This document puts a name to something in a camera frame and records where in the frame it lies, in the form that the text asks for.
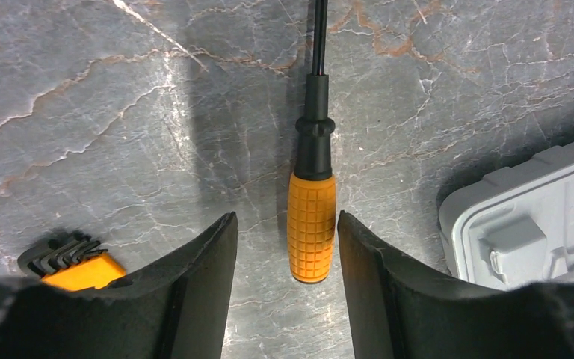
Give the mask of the grey plastic tool case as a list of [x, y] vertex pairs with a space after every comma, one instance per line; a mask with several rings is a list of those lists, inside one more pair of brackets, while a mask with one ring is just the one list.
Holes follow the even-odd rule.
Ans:
[[574, 142], [456, 190], [439, 208], [451, 274], [507, 291], [574, 282]]

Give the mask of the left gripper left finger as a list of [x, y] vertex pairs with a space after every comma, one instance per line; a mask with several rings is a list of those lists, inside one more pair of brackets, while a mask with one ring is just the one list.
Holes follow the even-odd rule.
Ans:
[[115, 280], [104, 358], [220, 358], [238, 247], [235, 212]]

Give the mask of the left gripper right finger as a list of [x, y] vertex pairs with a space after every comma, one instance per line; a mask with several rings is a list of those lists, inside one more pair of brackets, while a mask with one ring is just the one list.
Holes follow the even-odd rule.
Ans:
[[342, 211], [337, 225], [356, 358], [508, 358], [498, 291], [444, 274]]

